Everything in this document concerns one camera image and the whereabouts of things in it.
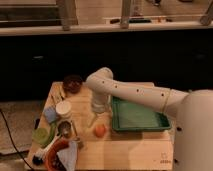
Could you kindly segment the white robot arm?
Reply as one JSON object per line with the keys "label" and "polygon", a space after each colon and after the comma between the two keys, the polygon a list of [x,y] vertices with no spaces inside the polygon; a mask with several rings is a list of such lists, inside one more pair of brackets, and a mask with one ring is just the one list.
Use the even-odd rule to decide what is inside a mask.
{"label": "white robot arm", "polygon": [[103,67],[86,78],[92,105],[105,109],[110,95],[176,118],[173,171],[213,171],[213,90],[184,92],[113,79]]}

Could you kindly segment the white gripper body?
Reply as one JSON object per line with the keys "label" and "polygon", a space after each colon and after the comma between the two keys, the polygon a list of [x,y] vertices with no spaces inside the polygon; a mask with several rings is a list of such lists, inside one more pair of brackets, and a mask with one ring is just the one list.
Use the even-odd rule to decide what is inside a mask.
{"label": "white gripper body", "polygon": [[109,95],[105,93],[92,93],[92,111],[97,114],[106,112],[109,109]]}

